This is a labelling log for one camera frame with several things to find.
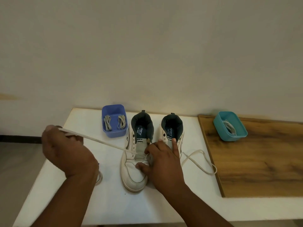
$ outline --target grey floor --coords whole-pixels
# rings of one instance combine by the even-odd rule
[[[0,227],[11,227],[45,161],[41,144],[0,143]],[[298,227],[291,220],[238,221],[235,227]],[[119,227],[186,227],[180,224],[119,225]]]

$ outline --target shoe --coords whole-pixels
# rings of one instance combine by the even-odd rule
[[[172,149],[172,139],[175,138],[178,145],[179,155],[182,155],[182,144],[183,144],[184,130],[183,122],[179,116],[171,113],[162,119],[160,124],[160,137],[166,145]]]
[[[135,166],[144,163],[149,166],[144,151],[152,142],[154,126],[149,114],[142,110],[131,119],[128,126],[125,148],[121,158],[121,178],[125,188],[131,192],[143,190],[147,183],[147,176]]]

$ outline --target hand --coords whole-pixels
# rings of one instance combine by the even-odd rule
[[[83,137],[67,138],[56,126],[48,125],[42,133],[42,148],[45,157],[67,178],[87,172],[98,174],[98,162],[83,146]]]
[[[136,168],[145,173],[156,189],[165,197],[173,191],[186,187],[176,139],[172,139],[173,149],[159,140],[145,149],[154,157],[153,166],[137,163]]]

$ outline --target blue plastic container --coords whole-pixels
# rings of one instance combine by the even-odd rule
[[[237,135],[233,135],[228,131],[223,123],[223,120],[227,120],[233,125]],[[214,126],[216,127],[217,132],[223,141],[237,141],[238,139],[247,136],[245,126],[238,116],[231,111],[220,111],[214,119]]]
[[[109,115],[111,117],[110,125],[112,127],[112,131],[106,131],[104,117]],[[126,126],[124,129],[118,128],[118,116],[125,115]],[[124,136],[127,132],[127,117],[124,106],[122,104],[114,104],[114,105],[106,105],[102,108],[102,128],[105,134],[110,138],[116,138]]]

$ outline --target wooden board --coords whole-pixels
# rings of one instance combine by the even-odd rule
[[[303,196],[303,123],[240,118],[248,136],[225,142],[198,119],[222,197]]]

